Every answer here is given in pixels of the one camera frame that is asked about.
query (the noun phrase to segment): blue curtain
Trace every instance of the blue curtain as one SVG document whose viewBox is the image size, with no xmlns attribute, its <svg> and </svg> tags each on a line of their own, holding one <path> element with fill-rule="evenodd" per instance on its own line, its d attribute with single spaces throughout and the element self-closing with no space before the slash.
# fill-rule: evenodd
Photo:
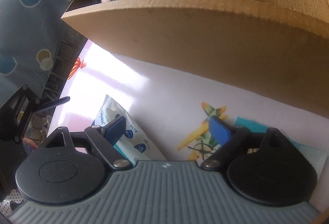
<svg viewBox="0 0 329 224">
<path fill-rule="evenodd" d="M 0 106 L 23 84 L 41 97 L 68 31 L 69 0 L 0 0 Z"/>
</svg>

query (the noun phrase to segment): silver rivet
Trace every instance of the silver rivet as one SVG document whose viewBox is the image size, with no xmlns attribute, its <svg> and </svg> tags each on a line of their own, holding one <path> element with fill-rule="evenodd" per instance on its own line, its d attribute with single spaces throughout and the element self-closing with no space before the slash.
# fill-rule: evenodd
<svg viewBox="0 0 329 224">
<path fill-rule="evenodd" d="M 126 167 L 126 166 L 129 166 L 130 163 L 128 160 L 125 160 L 125 159 L 119 159 L 119 160 L 116 160 L 114 161 L 113 165 L 115 167 Z"/>
<path fill-rule="evenodd" d="M 219 162 L 217 160 L 213 160 L 213 159 L 205 160 L 203 162 L 203 164 L 207 168 L 215 168 L 215 167 L 219 166 Z"/>
</svg>

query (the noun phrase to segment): cardboard box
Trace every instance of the cardboard box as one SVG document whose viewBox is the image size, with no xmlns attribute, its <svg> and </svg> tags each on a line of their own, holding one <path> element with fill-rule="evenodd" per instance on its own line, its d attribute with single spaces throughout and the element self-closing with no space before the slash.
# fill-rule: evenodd
<svg viewBox="0 0 329 224">
<path fill-rule="evenodd" d="M 74 0 L 62 19 L 104 49 L 329 117 L 328 0 Z"/>
</svg>

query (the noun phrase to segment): gray ribbed plate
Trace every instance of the gray ribbed plate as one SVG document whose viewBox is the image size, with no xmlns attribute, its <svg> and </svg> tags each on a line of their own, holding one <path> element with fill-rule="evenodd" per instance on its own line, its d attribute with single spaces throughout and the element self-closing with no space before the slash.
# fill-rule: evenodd
<svg viewBox="0 0 329 224">
<path fill-rule="evenodd" d="M 26 202 L 11 215 L 16 224 L 307 224 L 318 211 L 304 202 L 267 207 L 244 199 L 220 173 L 195 162 L 139 161 L 115 172 L 92 197 L 66 206 Z"/>
</svg>

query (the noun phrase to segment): person's hand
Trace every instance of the person's hand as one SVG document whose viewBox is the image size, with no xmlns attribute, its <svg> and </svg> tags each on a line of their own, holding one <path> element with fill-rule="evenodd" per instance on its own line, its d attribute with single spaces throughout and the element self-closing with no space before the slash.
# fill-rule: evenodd
<svg viewBox="0 0 329 224">
<path fill-rule="evenodd" d="M 35 150 L 38 148 L 38 146 L 34 143 L 34 141 L 28 139 L 28 138 L 23 138 L 23 142 L 27 143 L 28 145 L 31 146 L 32 150 Z"/>
</svg>

